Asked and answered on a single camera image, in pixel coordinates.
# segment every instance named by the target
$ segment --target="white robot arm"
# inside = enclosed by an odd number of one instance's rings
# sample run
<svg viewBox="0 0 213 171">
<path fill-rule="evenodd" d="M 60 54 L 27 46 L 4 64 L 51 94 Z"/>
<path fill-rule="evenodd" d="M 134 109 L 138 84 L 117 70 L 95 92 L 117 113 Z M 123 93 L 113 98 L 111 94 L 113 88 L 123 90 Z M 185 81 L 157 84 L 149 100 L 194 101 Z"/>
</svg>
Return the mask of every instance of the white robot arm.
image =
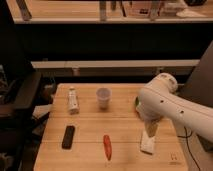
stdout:
<svg viewBox="0 0 213 171">
<path fill-rule="evenodd" d="M 138 111 L 145 121 L 159 119 L 161 115 L 176 120 L 213 142 L 213 108 L 180 98 L 176 79 L 161 73 L 141 88 Z"/>
</svg>

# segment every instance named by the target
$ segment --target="white cup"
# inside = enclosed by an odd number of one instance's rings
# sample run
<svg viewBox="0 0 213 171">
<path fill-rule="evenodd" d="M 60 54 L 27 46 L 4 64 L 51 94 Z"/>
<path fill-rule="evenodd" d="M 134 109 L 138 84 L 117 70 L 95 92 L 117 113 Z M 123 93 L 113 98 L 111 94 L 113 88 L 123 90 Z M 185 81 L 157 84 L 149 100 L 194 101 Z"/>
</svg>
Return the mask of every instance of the white cup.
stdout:
<svg viewBox="0 0 213 171">
<path fill-rule="evenodd" d="M 108 107 L 111 91 L 108 88 L 99 88 L 96 92 L 99 107 L 106 109 Z"/>
</svg>

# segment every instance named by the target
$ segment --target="chair armrest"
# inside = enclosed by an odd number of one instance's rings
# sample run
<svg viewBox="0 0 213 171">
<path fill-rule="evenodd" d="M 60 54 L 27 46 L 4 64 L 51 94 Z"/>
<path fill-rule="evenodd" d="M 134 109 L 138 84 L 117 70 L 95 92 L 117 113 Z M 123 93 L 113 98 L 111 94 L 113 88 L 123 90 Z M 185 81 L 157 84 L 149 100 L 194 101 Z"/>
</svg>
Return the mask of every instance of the chair armrest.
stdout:
<svg viewBox="0 0 213 171">
<path fill-rule="evenodd" d="M 33 72 L 24 79 L 14 101 L 14 110 L 27 110 L 34 105 L 41 78 L 40 72 Z"/>
</svg>

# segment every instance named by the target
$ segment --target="wooden tabletop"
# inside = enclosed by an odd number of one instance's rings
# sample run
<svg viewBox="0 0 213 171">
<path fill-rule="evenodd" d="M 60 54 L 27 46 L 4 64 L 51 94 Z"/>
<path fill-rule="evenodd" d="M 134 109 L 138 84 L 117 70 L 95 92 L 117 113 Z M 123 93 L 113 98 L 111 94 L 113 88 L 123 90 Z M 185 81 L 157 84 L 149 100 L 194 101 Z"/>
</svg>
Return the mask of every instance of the wooden tabletop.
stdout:
<svg viewBox="0 0 213 171">
<path fill-rule="evenodd" d="M 68 112 L 67 99 L 74 86 L 80 107 L 79 114 Z M 101 110 L 96 90 L 107 87 L 112 91 L 107 110 Z M 50 112 L 42 143 L 34 166 L 35 171 L 186 171 L 182 149 L 171 120 L 160 121 L 155 153 L 140 151 L 144 122 L 135 112 L 134 100 L 142 84 L 60 84 Z M 71 150 L 61 143 L 67 125 L 74 125 Z M 112 158 L 107 160 L 103 136 L 110 136 Z"/>
<path fill-rule="evenodd" d="M 32 19 L 24 21 L 16 0 L 7 0 L 10 11 L 16 23 L 100 23 L 98 1 L 49 1 L 49 0 L 25 0 Z M 123 16 L 122 10 L 117 2 L 116 10 L 111 10 L 110 1 L 107 1 L 107 20 L 105 22 L 115 23 L 147 23 L 148 18 L 131 15 L 129 2 L 123 2 L 127 14 Z M 205 15 L 204 18 L 180 18 L 163 16 L 155 22 L 189 22 L 189 21 L 213 21 L 213 0 L 207 0 L 204 5 L 189 7 L 190 10 Z"/>
</svg>

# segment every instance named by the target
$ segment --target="black remote control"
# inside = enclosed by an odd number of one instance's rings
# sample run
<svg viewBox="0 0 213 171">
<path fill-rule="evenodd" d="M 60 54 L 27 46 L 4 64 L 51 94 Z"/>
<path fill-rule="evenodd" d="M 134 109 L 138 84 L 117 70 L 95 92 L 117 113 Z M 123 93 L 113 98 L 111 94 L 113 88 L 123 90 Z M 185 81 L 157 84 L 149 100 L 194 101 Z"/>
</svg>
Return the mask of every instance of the black remote control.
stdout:
<svg viewBox="0 0 213 171">
<path fill-rule="evenodd" d="M 66 127 L 66 130 L 65 130 L 65 133 L 64 133 L 64 138 L 63 138 L 63 141 L 62 141 L 62 148 L 63 149 L 71 149 L 74 132 L 75 132 L 74 126 L 68 125 Z"/>
</svg>

